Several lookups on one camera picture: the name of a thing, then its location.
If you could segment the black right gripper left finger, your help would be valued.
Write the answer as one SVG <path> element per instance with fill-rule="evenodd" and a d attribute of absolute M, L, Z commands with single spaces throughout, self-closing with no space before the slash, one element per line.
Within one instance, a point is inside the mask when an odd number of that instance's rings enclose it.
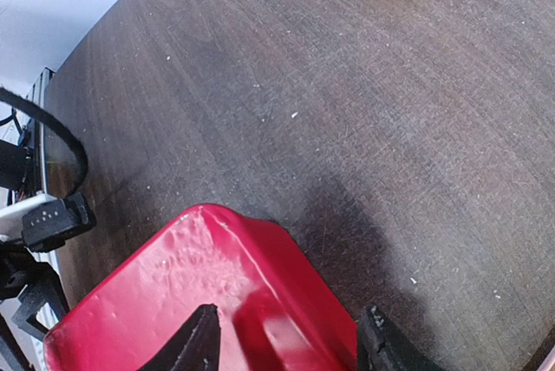
<path fill-rule="evenodd" d="M 220 343 L 218 308 L 214 304 L 202 304 L 140 370 L 218 370 Z"/>

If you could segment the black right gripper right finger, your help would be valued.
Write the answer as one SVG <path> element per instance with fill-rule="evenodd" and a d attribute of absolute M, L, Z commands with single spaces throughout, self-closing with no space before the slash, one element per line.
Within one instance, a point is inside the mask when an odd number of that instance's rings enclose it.
<path fill-rule="evenodd" d="M 441 371 L 375 304 L 367 305 L 356 325 L 358 371 Z"/>

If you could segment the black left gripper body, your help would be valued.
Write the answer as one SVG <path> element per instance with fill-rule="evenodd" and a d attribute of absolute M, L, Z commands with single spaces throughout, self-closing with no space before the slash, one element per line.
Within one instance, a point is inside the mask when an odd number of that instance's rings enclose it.
<path fill-rule="evenodd" d="M 48 306 L 57 320 L 69 312 L 55 268 L 38 258 L 96 226 L 95 215 L 80 192 L 57 198 L 49 194 L 44 140 L 34 142 L 38 181 L 35 193 L 1 210 L 1 300 L 16 298 L 20 306 L 12 322 L 31 336 L 49 328 L 38 315 Z"/>

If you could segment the red tin lid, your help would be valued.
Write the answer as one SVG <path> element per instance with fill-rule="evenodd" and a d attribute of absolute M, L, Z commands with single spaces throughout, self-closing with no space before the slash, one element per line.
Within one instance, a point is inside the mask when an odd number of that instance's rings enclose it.
<path fill-rule="evenodd" d="M 50 370 L 136 370 L 200 304 L 217 305 L 219 367 L 246 370 L 232 317 L 255 289 L 238 240 L 244 217 L 201 205 L 178 216 L 83 300 L 45 340 Z"/>

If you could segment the red tin box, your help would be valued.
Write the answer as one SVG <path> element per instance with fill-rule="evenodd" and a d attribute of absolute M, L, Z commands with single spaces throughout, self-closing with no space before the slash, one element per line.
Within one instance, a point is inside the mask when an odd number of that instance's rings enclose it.
<path fill-rule="evenodd" d="M 219 308 L 223 370 L 353 370 L 356 326 L 290 234 L 202 205 L 203 300 Z"/>

